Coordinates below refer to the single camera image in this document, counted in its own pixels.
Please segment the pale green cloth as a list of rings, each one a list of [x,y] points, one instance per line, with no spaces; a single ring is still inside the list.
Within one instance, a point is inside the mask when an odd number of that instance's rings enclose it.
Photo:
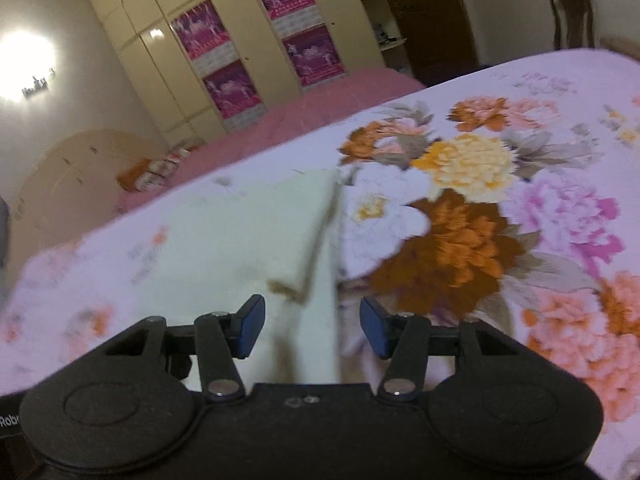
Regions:
[[[180,206],[142,283],[139,315],[190,325],[263,296],[265,325],[239,364],[245,385],[337,382],[340,205],[331,169]]]

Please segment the lilac floral bed sheet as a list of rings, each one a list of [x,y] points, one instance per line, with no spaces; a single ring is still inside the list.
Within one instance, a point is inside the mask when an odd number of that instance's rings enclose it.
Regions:
[[[364,296],[438,325],[485,321],[597,393],[589,466],[637,478],[639,65],[605,50],[520,58],[367,108],[40,252],[1,313],[2,393],[142,319],[180,206],[331,169],[338,382],[383,378]]]

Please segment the orange patterned pillow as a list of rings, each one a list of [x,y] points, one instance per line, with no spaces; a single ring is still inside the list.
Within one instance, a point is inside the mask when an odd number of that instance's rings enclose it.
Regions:
[[[179,166],[200,148],[199,145],[177,146],[160,159],[141,159],[134,166],[116,177],[118,185],[126,192],[145,192],[162,188]]]

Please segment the grey tied curtain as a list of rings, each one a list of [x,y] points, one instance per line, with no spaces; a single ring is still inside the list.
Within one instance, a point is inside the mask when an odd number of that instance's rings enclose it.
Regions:
[[[10,236],[10,208],[3,198],[0,198],[0,266],[6,263],[9,250]]]

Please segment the cream rounded headboard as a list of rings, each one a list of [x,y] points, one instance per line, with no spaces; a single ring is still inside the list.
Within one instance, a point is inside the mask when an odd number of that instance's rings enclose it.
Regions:
[[[12,205],[8,268],[17,274],[43,249],[69,242],[119,215],[117,176],[165,145],[114,129],[74,134],[56,144],[26,178]]]

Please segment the lower left magenta poster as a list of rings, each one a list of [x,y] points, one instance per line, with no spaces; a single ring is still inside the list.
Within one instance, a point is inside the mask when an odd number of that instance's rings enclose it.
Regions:
[[[262,99],[241,61],[230,63],[205,76],[203,84],[224,119],[262,104]]]

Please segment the pink checked bedspread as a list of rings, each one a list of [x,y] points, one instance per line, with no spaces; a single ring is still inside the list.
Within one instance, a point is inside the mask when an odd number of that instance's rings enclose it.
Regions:
[[[203,174],[424,88],[416,79],[390,68],[367,68],[329,82],[268,110],[248,128],[200,146],[159,188],[123,192],[118,199],[118,210],[126,214]]]

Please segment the cream corner shelves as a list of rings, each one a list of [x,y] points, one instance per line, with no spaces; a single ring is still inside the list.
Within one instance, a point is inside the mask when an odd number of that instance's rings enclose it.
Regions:
[[[393,14],[390,0],[360,0],[388,68],[412,77],[406,51],[407,38],[402,34]]]

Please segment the upper left magenta poster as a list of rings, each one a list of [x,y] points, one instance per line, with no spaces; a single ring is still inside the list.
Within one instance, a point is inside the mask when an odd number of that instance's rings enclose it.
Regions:
[[[170,26],[199,77],[209,76],[240,59],[210,0],[179,14]]]

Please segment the cream wardrobe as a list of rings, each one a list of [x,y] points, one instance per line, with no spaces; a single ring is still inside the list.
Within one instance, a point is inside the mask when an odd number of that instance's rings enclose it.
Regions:
[[[89,0],[119,61],[164,140],[212,140],[253,125],[303,90],[260,0],[210,0],[238,51],[262,104],[222,118],[186,57],[170,22],[203,0]],[[384,58],[360,0],[316,0],[346,68],[344,78],[380,68]]]

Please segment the lower right magenta poster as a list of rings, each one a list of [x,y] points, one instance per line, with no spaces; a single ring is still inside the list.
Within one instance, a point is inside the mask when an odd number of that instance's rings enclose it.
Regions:
[[[308,28],[283,40],[303,90],[346,74],[332,37],[324,25]]]

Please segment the dark wooden door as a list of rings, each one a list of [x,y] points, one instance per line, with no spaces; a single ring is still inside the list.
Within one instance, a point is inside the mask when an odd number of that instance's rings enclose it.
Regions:
[[[426,86],[480,68],[463,0],[388,0],[414,78]]]

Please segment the dark wooden chair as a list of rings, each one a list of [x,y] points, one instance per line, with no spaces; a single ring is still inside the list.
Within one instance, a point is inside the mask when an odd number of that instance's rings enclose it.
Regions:
[[[555,50],[596,47],[591,0],[549,0]]]

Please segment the wall lamp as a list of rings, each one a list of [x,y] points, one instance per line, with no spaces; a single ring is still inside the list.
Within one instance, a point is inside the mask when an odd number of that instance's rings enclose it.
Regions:
[[[35,94],[48,90],[49,82],[53,80],[55,76],[55,70],[52,70],[52,68],[50,68],[50,70],[48,70],[44,75],[32,76],[32,79],[24,84],[22,88],[22,95],[25,99],[30,99]]]

